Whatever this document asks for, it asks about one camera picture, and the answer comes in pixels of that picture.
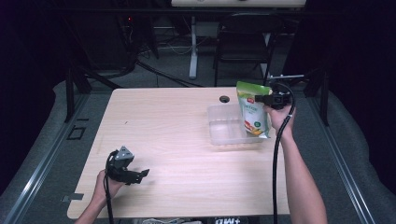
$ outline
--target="black grommet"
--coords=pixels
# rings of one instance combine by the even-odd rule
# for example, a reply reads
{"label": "black grommet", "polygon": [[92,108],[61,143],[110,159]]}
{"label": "black grommet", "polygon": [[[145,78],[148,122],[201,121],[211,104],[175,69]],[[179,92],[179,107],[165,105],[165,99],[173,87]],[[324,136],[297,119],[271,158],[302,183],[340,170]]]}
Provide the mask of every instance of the black grommet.
{"label": "black grommet", "polygon": [[228,103],[228,102],[230,102],[230,97],[228,97],[228,96],[224,96],[224,95],[222,95],[222,96],[220,96],[220,101],[222,102],[222,103]]}

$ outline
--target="snack bag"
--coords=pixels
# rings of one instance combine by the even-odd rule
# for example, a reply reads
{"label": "snack bag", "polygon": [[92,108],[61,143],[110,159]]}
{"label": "snack bag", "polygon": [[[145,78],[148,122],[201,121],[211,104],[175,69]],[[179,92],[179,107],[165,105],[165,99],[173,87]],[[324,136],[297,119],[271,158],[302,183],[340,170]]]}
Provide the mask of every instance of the snack bag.
{"label": "snack bag", "polygon": [[242,118],[245,129],[262,138],[269,138],[271,123],[268,114],[264,111],[264,103],[255,102],[255,95],[268,95],[270,88],[256,84],[238,81],[236,83],[236,94],[241,107]]}

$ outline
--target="dark background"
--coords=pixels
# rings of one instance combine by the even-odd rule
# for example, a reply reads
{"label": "dark background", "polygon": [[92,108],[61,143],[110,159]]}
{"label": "dark background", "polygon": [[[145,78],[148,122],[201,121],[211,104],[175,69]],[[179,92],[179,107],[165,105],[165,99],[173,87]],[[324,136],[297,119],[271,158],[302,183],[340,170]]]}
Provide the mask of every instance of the dark background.
{"label": "dark background", "polygon": [[[88,23],[85,25],[90,29],[91,23],[81,21],[77,27],[66,27],[58,17],[42,9],[52,7],[53,1],[1,4],[0,190],[3,192],[51,111],[55,99],[52,88],[64,80],[71,62],[88,67],[92,64],[84,53],[90,49],[91,37],[82,35],[78,42],[70,33],[70,29],[80,29],[79,33],[84,34],[81,24]],[[370,161],[380,180],[393,193],[396,193],[396,121],[392,110],[396,105],[395,9],[391,1],[308,0],[307,11],[341,10],[346,15],[339,21],[303,19],[284,68],[285,75],[304,74],[326,65],[331,91],[360,125],[370,147]],[[105,31],[114,28],[108,25]],[[113,41],[117,35],[108,33],[111,38],[102,38],[106,38],[110,49],[122,53],[125,49],[120,47],[120,42]],[[91,55],[103,59],[100,52]],[[124,64],[123,57],[108,60],[110,66]]]}

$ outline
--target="gray floor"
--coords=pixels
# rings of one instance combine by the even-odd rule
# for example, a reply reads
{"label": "gray floor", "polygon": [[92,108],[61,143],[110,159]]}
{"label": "gray floor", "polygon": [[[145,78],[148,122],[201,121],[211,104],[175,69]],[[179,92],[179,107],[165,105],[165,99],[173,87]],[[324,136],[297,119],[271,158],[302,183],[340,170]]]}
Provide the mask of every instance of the gray floor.
{"label": "gray floor", "polygon": [[[272,75],[280,75],[291,41],[292,35],[284,35],[279,40],[271,67]],[[199,46],[198,77],[195,80],[188,78],[190,53],[187,49],[164,48],[160,49],[159,60],[152,55],[147,57],[147,54],[139,59],[167,74],[210,87],[213,85],[214,74],[213,53],[213,46],[206,45],[205,42]],[[245,74],[250,77],[256,77],[260,73],[259,69],[250,73],[251,67],[228,66],[223,66],[221,73],[225,76],[233,70],[237,71],[238,75]],[[111,80],[124,88],[180,87],[175,82],[157,77],[139,66],[127,76]],[[74,192],[111,94],[111,89],[102,83],[94,79],[90,79],[90,82],[93,86],[92,93],[76,94],[77,114],[67,124],[64,123],[64,83],[54,88],[57,98],[49,119],[21,169],[0,198],[1,223],[72,222],[66,216],[68,203],[62,202],[62,199]],[[220,84],[229,86],[234,82]],[[305,98],[302,93],[303,87],[304,85],[294,88],[298,107],[295,138],[323,195],[329,223],[396,223],[395,195],[378,181],[373,167],[368,162],[368,147],[364,136],[353,118],[331,94],[330,127],[324,127],[318,120],[317,99]],[[80,140],[67,139],[73,127],[85,128]],[[342,155],[343,161],[334,156],[337,153]],[[45,172],[38,172],[36,168],[40,168],[45,161],[50,161],[44,169]],[[34,185],[34,190],[24,190],[25,187],[29,187],[29,180],[32,178],[42,182]],[[271,223],[272,218],[262,217],[261,221]],[[279,221],[290,223],[289,216],[280,216]],[[96,223],[107,223],[107,220],[97,220]]]}

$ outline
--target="transparent plastic bin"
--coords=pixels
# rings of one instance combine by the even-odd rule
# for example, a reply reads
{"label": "transparent plastic bin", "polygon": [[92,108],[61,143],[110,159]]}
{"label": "transparent plastic bin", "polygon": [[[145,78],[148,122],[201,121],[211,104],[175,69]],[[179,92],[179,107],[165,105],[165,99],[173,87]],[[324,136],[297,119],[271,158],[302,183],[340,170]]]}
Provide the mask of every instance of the transparent plastic bin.
{"label": "transparent plastic bin", "polygon": [[211,105],[207,109],[207,115],[213,145],[258,143],[263,141],[263,138],[245,130],[244,120],[238,104]]}

